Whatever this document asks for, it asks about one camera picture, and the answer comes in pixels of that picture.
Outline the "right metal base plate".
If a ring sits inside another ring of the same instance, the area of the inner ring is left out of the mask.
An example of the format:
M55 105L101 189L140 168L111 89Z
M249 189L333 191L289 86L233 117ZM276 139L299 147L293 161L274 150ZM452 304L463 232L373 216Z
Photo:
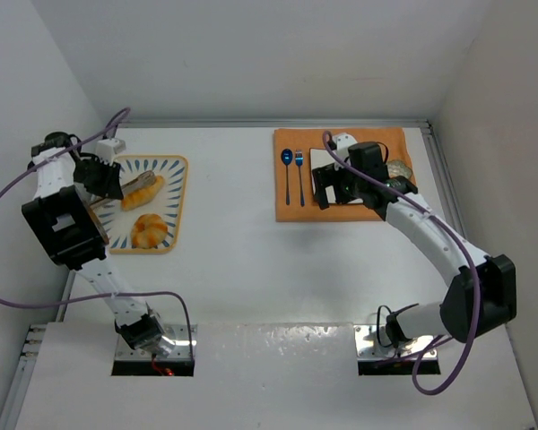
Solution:
M355 324L353 337L359 363L373 363L392 358L412 359L414 353L420 353L434 340L433 336L425 335L393 348L386 346L387 340L378 342L375 324Z

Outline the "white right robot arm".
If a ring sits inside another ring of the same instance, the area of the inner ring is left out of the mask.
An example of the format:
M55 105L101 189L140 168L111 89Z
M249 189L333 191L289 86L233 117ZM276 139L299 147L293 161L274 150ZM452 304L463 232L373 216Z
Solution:
M430 335L465 343L516 317L516 266L504 254L491 256L471 244L437 216L406 176L391 176L387 153L378 142L352 141L341 158L342 136L324 136L333 163L312 171L320 209L360 200L398 229L436 268L447 293L440 302L409 305L390 313L377 341L385 348Z

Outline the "white square plate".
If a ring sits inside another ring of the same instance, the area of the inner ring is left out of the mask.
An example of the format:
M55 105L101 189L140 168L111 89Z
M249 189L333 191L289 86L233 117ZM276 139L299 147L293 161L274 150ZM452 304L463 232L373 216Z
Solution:
M327 150L317 150L312 149L310 151L310 177L312 184L312 169L323 167L325 165L334 163L335 168L346 168L351 172L347 167L340 165L336 162L328 153ZM383 160L381 149L374 142L364 142L357 143L352 145L349 148L349 167L354 168L361 173L367 174L368 176L373 176L373 170L378 166L378 164ZM362 197L365 196L368 198L368 194L371 192L371 184L362 179L360 176L352 173L356 178L355 188L359 194L361 200L356 201L350 204L364 204Z

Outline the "orange cloth placemat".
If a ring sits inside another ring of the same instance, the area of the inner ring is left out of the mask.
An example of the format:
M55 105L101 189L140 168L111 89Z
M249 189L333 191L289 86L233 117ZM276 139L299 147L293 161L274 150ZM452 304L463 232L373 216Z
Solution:
M276 129L273 133L274 177L275 177L275 216L280 222L346 222L377 221L379 216L362 204L336 205L320 210L314 201L310 177L310 151L324 150L322 129ZM412 169L409 149L412 144L412 130L407 128L333 128L333 135L348 133L358 142L382 142L386 145L383 152L388 160L400 159ZM285 202L285 166L281 161L283 149L302 150L304 163L302 177L305 206L299 204L299 176L297 166L289 167L291 204Z

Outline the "grey crumpled object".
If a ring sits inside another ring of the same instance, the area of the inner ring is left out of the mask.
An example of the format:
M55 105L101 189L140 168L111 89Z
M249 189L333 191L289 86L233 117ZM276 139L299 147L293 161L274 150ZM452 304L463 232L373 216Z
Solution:
M386 163L386 166L390 177L402 176L410 179L413 176L412 169L400 159L390 160Z

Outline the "metal base plate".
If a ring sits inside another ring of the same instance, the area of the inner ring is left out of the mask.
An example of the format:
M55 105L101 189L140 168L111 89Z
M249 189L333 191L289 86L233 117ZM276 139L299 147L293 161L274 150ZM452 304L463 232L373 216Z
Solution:
M170 362L188 362L190 358L190 349L192 348L196 354L197 343L197 325L192 324L191 335L188 335L188 330L185 325L181 324L165 324L164 334L158 346L156 358L158 361ZM152 352L143 349L131 349L126 342L121 338L117 338L117 346L114 359L121 362L150 362Z
M414 353L420 353L434 340L433 336L425 335L393 348L386 346L387 340L378 342L375 324L355 324L353 337L359 363L373 363L392 358L412 359Z

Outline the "round croissant bread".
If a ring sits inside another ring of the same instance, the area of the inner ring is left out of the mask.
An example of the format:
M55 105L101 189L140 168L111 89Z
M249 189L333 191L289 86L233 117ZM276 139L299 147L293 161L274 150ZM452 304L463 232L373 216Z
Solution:
M133 248L150 249L159 245L168 234L168 226L161 216L148 213L140 216L131 231Z

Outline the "blue metal spoon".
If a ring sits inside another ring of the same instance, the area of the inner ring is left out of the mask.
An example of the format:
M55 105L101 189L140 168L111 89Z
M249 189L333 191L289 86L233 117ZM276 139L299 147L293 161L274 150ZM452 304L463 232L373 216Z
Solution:
M290 181L289 181L289 167L293 161L293 154L291 149L283 149L281 152L281 161L285 166L285 202L287 205L291 204L291 193L290 193Z

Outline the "blue patterned yellow-rimmed tray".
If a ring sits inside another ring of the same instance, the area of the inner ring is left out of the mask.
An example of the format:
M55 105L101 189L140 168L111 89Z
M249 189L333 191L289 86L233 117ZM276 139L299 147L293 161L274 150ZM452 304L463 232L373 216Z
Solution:
M165 254L176 244L189 171L188 161L179 155L124 155L120 182L126 184L146 171L164 179L164 185L153 199L131 211L123 211L119 201L102 204L95 210L108 235L108 251L112 254ZM167 226L167 235L156 246L137 248L132 243L132 230L139 217L154 213Z

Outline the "long croissant bread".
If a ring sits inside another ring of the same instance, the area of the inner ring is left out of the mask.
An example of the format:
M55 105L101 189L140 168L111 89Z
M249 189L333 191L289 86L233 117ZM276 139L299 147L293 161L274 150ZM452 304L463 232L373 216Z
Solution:
M155 182L127 194L120 203L122 211L132 211L151 202L165 184L163 176L156 176Z

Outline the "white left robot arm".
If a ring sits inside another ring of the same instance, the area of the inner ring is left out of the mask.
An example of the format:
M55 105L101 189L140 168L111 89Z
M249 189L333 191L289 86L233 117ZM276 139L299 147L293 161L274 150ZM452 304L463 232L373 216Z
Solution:
M124 141L104 137L94 152L84 152L71 134L53 132L30 150L29 168L38 175L37 191L22 215L50 260L92 284L114 318L117 334L131 349L167 357L175 343L160 316L133 290L108 253L109 238L91 207L91 198L117 201L152 180L142 174L121 185L117 154Z

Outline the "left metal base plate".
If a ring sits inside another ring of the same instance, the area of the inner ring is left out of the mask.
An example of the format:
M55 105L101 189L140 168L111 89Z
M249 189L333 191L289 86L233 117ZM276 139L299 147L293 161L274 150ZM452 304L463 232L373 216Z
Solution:
M190 349L192 348L196 354L197 343L197 325L192 324L191 335L188 335L188 330L185 325L181 324L165 324L164 334L158 346L156 358L158 361L170 362L188 362L190 358ZM126 342L121 338L117 338L117 346L114 359L121 362L150 362L152 352L143 349L131 349Z

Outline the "blue metal fork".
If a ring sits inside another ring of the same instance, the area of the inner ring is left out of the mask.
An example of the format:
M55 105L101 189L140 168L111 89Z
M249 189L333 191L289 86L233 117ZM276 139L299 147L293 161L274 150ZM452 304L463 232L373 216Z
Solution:
M305 206L304 185L302 177L302 167L304 163L304 155L302 150L295 150L295 164L298 170L299 176L299 204L301 207Z

